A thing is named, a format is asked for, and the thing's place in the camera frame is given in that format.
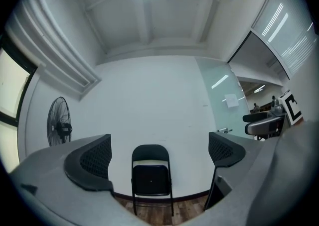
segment ceiling beam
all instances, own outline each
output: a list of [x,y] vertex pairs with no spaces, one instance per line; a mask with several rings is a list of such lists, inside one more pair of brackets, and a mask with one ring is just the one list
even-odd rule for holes
[[167,37],[154,39],[148,45],[133,43],[114,48],[105,55],[106,57],[98,63],[98,65],[129,58],[164,55],[196,55],[198,57],[214,58],[214,56],[207,51],[206,43],[195,43],[191,38]]
[[153,38],[152,26],[152,10],[150,0],[132,0],[134,11],[137,19],[140,41],[147,45]]
[[196,42],[203,42],[207,39],[209,28],[216,14],[220,0],[201,0],[192,31],[192,39]]
[[84,15],[85,15],[87,21],[90,24],[90,27],[91,27],[91,30],[92,30],[94,36],[96,37],[96,39],[97,39],[99,45],[101,46],[103,52],[106,54],[109,51],[110,48],[103,41],[101,34],[97,30],[97,28],[96,28],[96,26],[95,26],[95,24],[94,24],[94,22],[93,22],[93,20],[92,20],[92,18],[90,16],[89,11],[92,10],[92,8],[87,9],[84,0],[78,0],[78,2],[79,2],[79,5],[80,5],[82,11],[84,12]]

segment ceiling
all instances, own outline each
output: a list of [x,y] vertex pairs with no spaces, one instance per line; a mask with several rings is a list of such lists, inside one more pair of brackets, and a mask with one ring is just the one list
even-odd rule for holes
[[130,45],[201,45],[218,0],[79,0],[104,53]]
[[276,56],[254,33],[250,33],[242,49],[245,53],[258,57],[258,60],[262,64],[266,64],[266,66],[272,69],[277,75],[286,74]]
[[251,83],[251,82],[244,82],[244,81],[239,81],[239,82],[246,97],[249,95],[252,95],[256,89],[263,86],[263,84],[259,84],[259,83]]

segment black folding chair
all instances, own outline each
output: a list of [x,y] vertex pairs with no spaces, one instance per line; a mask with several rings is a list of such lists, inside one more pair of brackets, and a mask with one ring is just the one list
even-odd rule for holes
[[209,133],[208,152],[214,162],[215,169],[204,210],[211,208],[215,204],[213,189],[217,168],[230,167],[241,161],[246,155],[246,151],[241,145],[236,144],[214,132]]
[[[164,165],[133,166],[134,161],[142,160],[167,161],[168,168]],[[169,156],[167,150],[163,146],[147,144],[135,148],[132,154],[131,182],[135,215],[137,215],[135,195],[153,197],[170,195],[171,215],[174,216]]]

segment window frame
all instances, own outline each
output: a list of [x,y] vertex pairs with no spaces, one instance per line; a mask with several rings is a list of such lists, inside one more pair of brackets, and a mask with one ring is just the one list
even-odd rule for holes
[[28,89],[28,86],[30,84],[30,81],[37,69],[37,66],[34,65],[18,48],[17,46],[12,42],[12,40],[9,38],[8,34],[4,32],[0,35],[0,49],[3,49],[10,58],[18,64],[21,68],[23,68],[26,72],[28,72],[30,75],[23,87],[21,97],[18,103],[18,108],[16,111],[16,117],[11,117],[9,115],[6,115],[5,113],[0,111],[0,121],[9,124],[11,126],[18,127],[19,125],[19,118],[20,118],[20,112],[21,107],[23,103],[23,99],[26,93],[26,90]]

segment office chair armrest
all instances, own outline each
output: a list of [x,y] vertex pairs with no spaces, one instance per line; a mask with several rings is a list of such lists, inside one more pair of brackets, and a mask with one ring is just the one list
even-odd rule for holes
[[277,122],[284,120],[283,117],[271,117],[257,122],[249,123],[245,126],[245,133],[248,135],[268,135],[275,133]]

